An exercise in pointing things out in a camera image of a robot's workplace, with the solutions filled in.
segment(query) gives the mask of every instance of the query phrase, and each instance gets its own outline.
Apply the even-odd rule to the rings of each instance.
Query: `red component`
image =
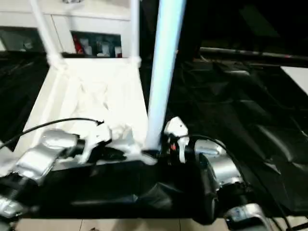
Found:
[[[73,41],[74,41],[75,50],[77,54],[84,54],[82,46],[76,36],[73,36]]]
[[[175,144],[172,144],[172,145],[171,145],[171,149],[172,149],[173,151],[175,151],[175,150],[177,149],[176,145],[175,145]]]

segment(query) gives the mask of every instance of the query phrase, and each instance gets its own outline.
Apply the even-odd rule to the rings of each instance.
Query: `glass cabinet door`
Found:
[[[0,26],[0,39],[7,51],[45,52],[36,28]]]
[[[121,36],[71,31],[76,53],[97,57],[122,58]]]

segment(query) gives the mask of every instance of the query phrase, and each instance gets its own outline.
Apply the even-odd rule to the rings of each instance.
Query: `white pole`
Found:
[[[186,0],[160,0],[149,102],[146,149],[159,146]]]
[[[46,24],[44,15],[39,8],[39,4],[37,0],[29,0],[32,13],[35,17],[35,20],[38,24],[38,32],[43,41],[43,45],[45,47],[48,61],[50,65],[57,65],[62,62],[62,57],[56,49],[56,46],[51,38],[51,34],[49,32],[49,28]]]
[[[139,58],[139,7],[140,0],[130,0],[130,56]]]

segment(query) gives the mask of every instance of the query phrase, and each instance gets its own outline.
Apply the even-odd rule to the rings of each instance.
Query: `floor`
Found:
[[[307,220],[303,217],[289,217],[291,225],[299,225]],[[282,219],[278,219],[285,229]],[[100,219],[100,220],[56,220],[23,219],[17,231],[226,231],[222,219],[210,226],[202,226],[191,219]]]

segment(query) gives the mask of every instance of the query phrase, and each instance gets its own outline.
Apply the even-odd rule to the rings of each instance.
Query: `black cloth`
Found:
[[[0,140],[23,131],[48,72],[46,55],[0,53]],[[16,142],[8,147],[14,150]]]

